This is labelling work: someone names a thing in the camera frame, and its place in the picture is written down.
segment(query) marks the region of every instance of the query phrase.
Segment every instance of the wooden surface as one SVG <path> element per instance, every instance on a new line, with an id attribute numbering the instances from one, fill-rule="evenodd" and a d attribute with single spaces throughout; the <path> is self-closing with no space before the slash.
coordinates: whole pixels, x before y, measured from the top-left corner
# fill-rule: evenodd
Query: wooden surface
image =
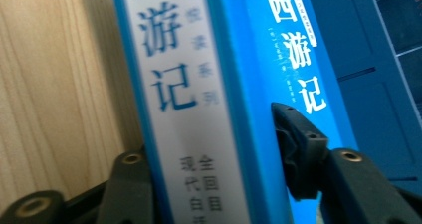
<path id="1" fill-rule="evenodd" d="M 140 144 L 112 0 L 0 0 L 0 212 L 82 193 Z"/>

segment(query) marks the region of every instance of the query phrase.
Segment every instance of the book spine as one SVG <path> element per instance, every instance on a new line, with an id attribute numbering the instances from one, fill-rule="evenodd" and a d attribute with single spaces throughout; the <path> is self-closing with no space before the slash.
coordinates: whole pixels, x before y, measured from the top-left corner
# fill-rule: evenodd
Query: book spine
<path id="1" fill-rule="evenodd" d="M 329 137 L 329 148 L 356 147 L 311 1 L 248 1 L 268 106 L 296 108 Z M 292 200 L 295 223 L 315 222 L 317 206 L 317 201 Z"/>
<path id="2" fill-rule="evenodd" d="M 165 222 L 250 223 L 206 0 L 115 0 Z"/>

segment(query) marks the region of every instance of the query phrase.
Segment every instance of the blue book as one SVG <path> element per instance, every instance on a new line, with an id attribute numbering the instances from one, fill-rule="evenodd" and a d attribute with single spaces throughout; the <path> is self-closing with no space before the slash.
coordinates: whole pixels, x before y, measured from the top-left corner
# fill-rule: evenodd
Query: blue book
<path id="1" fill-rule="evenodd" d="M 310 0 L 114 0 L 166 223 L 315 223 L 271 103 L 355 147 Z"/>

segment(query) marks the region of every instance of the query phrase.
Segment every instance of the small round hole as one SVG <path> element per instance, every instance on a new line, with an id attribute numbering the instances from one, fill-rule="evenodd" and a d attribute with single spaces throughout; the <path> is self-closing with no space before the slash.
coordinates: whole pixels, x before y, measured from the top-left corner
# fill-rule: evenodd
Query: small round hole
<path id="1" fill-rule="evenodd" d="M 351 152 L 351 151 L 344 151 L 341 153 L 341 156 L 346 159 L 347 161 L 352 162 L 361 162 L 362 157 L 358 155 L 357 153 Z"/>
<path id="2" fill-rule="evenodd" d="M 316 134 L 314 134 L 314 133 L 309 133 L 309 134 L 307 135 L 307 137 L 308 137 L 308 138 L 317 138 L 317 135 L 316 135 Z"/>
<path id="3" fill-rule="evenodd" d="M 393 218 L 388 219 L 386 224 L 406 224 L 406 222 L 393 217 Z"/>
<path id="4" fill-rule="evenodd" d="M 133 224 L 133 222 L 131 220 L 126 219 L 126 220 L 122 220 L 118 224 Z"/>
<path id="5" fill-rule="evenodd" d="M 34 197 L 24 202 L 17 210 L 15 215 L 17 217 L 34 216 L 50 206 L 51 200 L 47 197 Z"/>
<path id="6" fill-rule="evenodd" d="M 142 160 L 142 157 L 139 154 L 129 154 L 123 159 L 124 164 L 135 164 Z"/>

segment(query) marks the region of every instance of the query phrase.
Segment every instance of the book cover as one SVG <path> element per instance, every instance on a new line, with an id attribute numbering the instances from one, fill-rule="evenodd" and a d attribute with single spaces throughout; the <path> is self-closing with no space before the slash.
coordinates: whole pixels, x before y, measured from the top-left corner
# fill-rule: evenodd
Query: book cover
<path id="1" fill-rule="evenodd" d="M 289 201 L 271 103 L 355 144 L 309 0 L 114 2 L 164 221 L 315 222 Z"/>

